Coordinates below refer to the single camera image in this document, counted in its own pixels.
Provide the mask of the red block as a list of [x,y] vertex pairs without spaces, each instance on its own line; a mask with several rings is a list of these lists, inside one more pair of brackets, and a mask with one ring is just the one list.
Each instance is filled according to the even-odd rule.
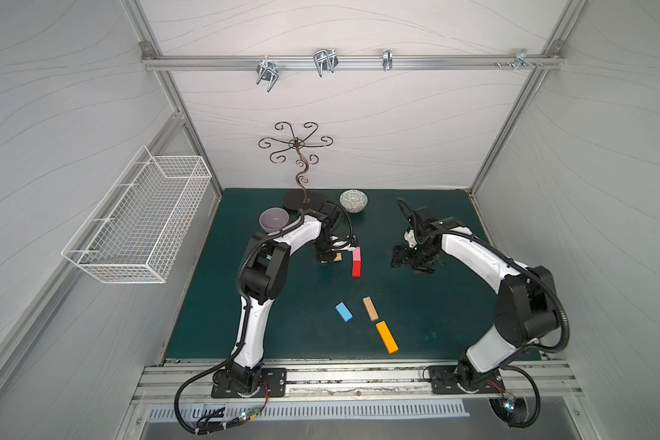
[[360,261],[354,261],[352,263],[351,275],[354,278],[359,278],[361,276],[361,262]]

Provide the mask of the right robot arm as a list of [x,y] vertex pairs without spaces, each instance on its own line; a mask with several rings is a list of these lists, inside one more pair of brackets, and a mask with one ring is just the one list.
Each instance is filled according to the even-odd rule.
[[476,393],[531,349],[550,354],[564,351],[570,341],[570,322],[549,269],[508,257],[454,217],[438,219],[425,207],[412,208],[403,198],[397,203],[409,227],[404,233],[406,243],[393,250],[393,268],[408,265],[432,274],[445,254],[480,276],[497,295],[493,325],[460,356],[455,369],[443,375],[444,383]]

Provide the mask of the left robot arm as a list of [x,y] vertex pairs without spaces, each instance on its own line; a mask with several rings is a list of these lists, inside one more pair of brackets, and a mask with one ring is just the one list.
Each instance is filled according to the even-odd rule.
[[241,299],[236,344],[224,367],[232,390],[251,396],[262,382],[264,336],[271,306],[286,284],[291,256],[311,244],[317,260],[330,262],[356,242],[348,212],[333,201],[321,203],[317,210],[300,210],[285,227],[249,240],[236,274]]

